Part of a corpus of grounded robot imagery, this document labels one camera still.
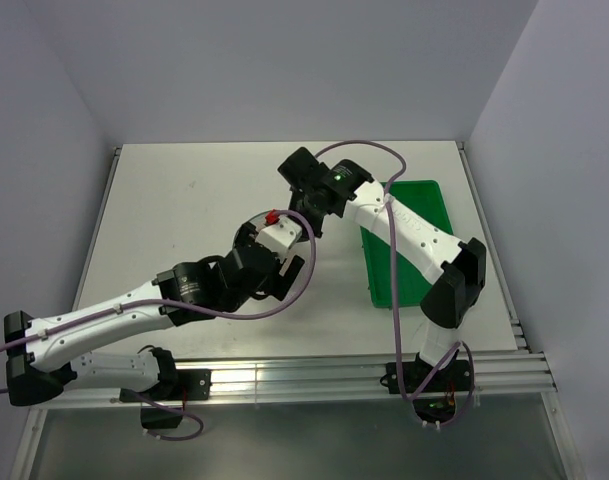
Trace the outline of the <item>white mesh laundry bag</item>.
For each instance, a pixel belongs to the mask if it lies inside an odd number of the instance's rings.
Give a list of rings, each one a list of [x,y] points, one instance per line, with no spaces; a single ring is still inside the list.
[[[292,210],[270,210],[244,222],[233,239],[233,248],[259,245],[273,255],[285,258],[298,242],[314,238],[310,222]]]

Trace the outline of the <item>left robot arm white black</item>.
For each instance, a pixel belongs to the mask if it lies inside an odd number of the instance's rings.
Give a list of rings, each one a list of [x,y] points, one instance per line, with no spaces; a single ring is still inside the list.
[[[227,255],[179,263],[120,297],[46,318],[24,311],[7,315],[6,392],[11,404],[41,404],[67,389],[118,388],[128,396],[171,397],[179,374],[169,351],[154,347],[120,356],[101,355],[98,349],[217,317],[242,320],[239,310],[250,299],[283,300],[305,264],[291,251],[307,237],[286,217],[261,229],[245,223]]]

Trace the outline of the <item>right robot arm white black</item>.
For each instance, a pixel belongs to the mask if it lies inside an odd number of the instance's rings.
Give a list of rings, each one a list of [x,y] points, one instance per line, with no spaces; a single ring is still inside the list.
[[[350,220],[387,243],[430,284],[420,301],[427,330],[416,370],[422,386],[441,388],[452,374],[449,362],[458,350],[460,326],[485,286],[485,245],[434,226],[352,160],[328,167],[300,147],[278,172],[290,187],[289,207],[312,222],[316,235],[327,215]]]

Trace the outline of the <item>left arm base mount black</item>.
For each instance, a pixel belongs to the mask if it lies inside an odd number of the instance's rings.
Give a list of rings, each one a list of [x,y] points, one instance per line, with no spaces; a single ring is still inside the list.
[[[158,376],[154,370],[132,370],[126,380],[119,382],[119,401],[137,402],[135,393],[154,401],[204,401],[209,398],[211,371],[208,369],[179,370],[164,380],[159,380]]]

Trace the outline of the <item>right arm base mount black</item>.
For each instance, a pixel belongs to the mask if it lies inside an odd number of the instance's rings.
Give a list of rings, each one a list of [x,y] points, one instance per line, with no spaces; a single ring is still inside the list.
[[[408,395],[420,386],[430,371],[431,367],[420,361],[405,361],[402,363],[404,388]],[[397,377],[396,364],[389,362],[385,365],[385,373],[379,379],[379,383],[388,390],[389,394],[397,395],[400,393]],[[445,368],[438,370],[422,392],[464,392],[470,389],[472,380],[470,364],[466,360],[455,360]]]

